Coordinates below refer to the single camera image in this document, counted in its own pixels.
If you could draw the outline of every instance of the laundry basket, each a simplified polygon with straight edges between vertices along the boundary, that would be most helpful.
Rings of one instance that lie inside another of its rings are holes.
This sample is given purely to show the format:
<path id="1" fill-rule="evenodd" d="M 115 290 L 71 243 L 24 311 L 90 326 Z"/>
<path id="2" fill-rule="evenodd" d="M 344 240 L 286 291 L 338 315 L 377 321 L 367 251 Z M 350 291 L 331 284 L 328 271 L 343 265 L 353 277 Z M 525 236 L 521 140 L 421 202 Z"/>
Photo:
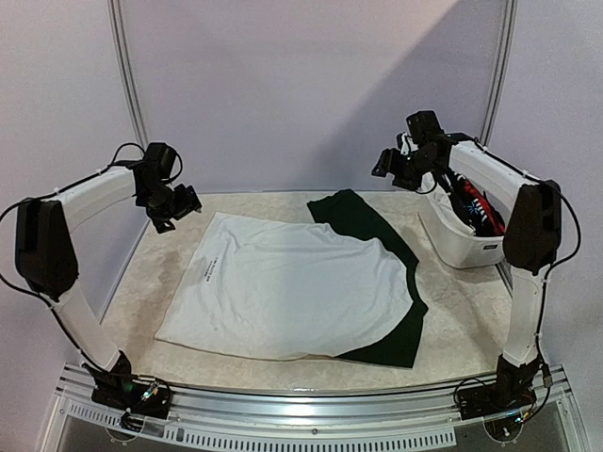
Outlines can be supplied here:
<path id="1" fill-rule="evenodd" d="M 422 189 L 426 190 L 427 185 L 424 182 Z M 502 236 L 476 237 L 461 231 L 444 215 L 436 196 L 435 192 L 422 195 L 419 217 L 444 263 L 454 268 L 470 268 L 493 266 L 503 260 Z"/>

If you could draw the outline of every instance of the dark green cloth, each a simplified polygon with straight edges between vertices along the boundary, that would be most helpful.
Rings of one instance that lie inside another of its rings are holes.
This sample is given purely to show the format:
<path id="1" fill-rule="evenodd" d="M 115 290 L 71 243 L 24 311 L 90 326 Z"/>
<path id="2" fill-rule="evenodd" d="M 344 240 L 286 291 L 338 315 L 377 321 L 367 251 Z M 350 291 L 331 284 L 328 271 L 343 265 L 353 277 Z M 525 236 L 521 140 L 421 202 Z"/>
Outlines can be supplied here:
<path id="1" fill-rule="evenodd" d="M 320 201 L 308 203 L 316 223 L 328 223 L 340 235 L 369 240 L 379 238 L 386 250 L 396 254 L 406 266 L 406 282 L 413 305 L 396 328 L 370 346 L 339 355 L 338 358 L 361 363 L 413 367 L 428 311 L 416 290 L 418 259 L 406 242 L 385 219 L 352 190 L 342 190 Z"/>

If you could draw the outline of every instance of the white wall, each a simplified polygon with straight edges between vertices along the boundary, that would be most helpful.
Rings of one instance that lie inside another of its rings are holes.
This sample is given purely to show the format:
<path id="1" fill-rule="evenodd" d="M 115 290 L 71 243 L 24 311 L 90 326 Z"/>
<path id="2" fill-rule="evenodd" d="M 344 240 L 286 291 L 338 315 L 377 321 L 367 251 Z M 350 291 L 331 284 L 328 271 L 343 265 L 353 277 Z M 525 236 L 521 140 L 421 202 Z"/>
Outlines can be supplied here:
<path id="1" fill-rule="evenodd" d="M 554 270 L 544 343 L 564 364 L 594 451 L 603 450 L 603 7 L 600 0 L 519 2 L 491 149 L 561 184 L 583 248 Z M 560 255 L 575 233 L 564 213 Z"/>
<path id="2" fill-rule="evenodd" d="M 88 175 L 134 137 L 106 2 L 0 3 L 0 206 Z M 145 215 L 116 206 L 75 234 L 80 273 L 99 312 Z M 0 268 L 13 270 L 14 216 L 0 228 Z M 0 450 L 35 450 L 72 346 L 42 304 L 0 284 Z"/>
<path id="3" fill-rule="evenodd" d="M 387 189 L 405 119 L 477 135 L 503 0 L 128 0 L 151 139 L 202 191 Z"/>

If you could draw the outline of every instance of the vertical metal post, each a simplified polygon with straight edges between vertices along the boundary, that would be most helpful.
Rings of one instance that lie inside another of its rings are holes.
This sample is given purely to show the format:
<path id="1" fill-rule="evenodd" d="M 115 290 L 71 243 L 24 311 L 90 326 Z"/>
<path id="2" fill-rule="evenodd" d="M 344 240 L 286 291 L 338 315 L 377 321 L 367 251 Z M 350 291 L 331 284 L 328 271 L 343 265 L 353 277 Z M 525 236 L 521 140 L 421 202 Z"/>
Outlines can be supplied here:
<path id="1" fill-rule="evenodd" d="M 144 120 L 142 119 L 134 75 L 132 74 L 132 65 L 130 64 L 125 27 L 123 24 L 123 8 L 121 0 L 108 0 L 108 8 L 111 29 L 113 30 L 113 40 L 115 42 L 115 52 L 120 73 L 122 75 L 123 92 L 130 111 L 130 119 L 132 121 L 132 126 L 134 127 L 137 142 L 146 149 L 149 140 L 144 126 Z"/>
<path id="2" fill-rule="evenodd" d="M 517 0 L 505 0 L 504 17 L 498 39 L 497 59 L 495 61 L 494 73 L 490 84 L 486 115 L 480 132 L 480 141 L 486 145 L 492 135 L 494 121 L 498 111 L 498 104 L 500 103 L 500 96 L 502 94 L 505 72 L 507 72 L 516 12 Z"/>

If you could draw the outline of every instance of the table surface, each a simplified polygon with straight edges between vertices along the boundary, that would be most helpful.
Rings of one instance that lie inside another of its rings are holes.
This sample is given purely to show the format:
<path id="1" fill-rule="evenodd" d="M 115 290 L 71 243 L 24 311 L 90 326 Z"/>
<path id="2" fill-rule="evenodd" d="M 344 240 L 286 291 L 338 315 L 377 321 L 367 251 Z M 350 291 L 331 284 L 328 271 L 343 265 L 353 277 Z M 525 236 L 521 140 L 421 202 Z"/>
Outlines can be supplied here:
<path id="1" fill-rule="evenodd" d="M 200 215 L 159 235 L 150 226 L 126 269 L 103 326 L 136 373 L 186 384 L 247 389 L 377 389 L 426 384 L 492 372 L 506 340 L 511 298 L 495 267 L 454 269 L 442 263 L 418 216 L 419 195 L 360 192 L 415 252 L 416 281 L 430 310 L 413 369 L 323 357 L 275 362 L 203 352 L 156 341 L 155 332 L 216 212 L 312 223 L 306 207 L 333 193 L 201 195 Z"/>

